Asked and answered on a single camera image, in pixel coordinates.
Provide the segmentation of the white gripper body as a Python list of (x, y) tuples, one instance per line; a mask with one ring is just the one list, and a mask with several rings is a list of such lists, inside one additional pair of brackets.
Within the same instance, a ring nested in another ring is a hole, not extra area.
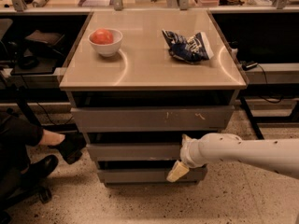
[(180, 159), (189, 168), (202, 167), (203, 163), (200, 161), (201, 158), (198, 139), (192, 139), (191, 141), (182, 144)]

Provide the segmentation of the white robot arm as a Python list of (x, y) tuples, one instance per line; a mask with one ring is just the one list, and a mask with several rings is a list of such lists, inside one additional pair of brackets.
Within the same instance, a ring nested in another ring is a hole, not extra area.
[(242, 140), (230, 133), (208, 133), (195, 139), (183, 134), (179, 160), (166, 180), (176, 182), (191, 169), (219, 161), (238, 161), (298, 179), (299, 139)]

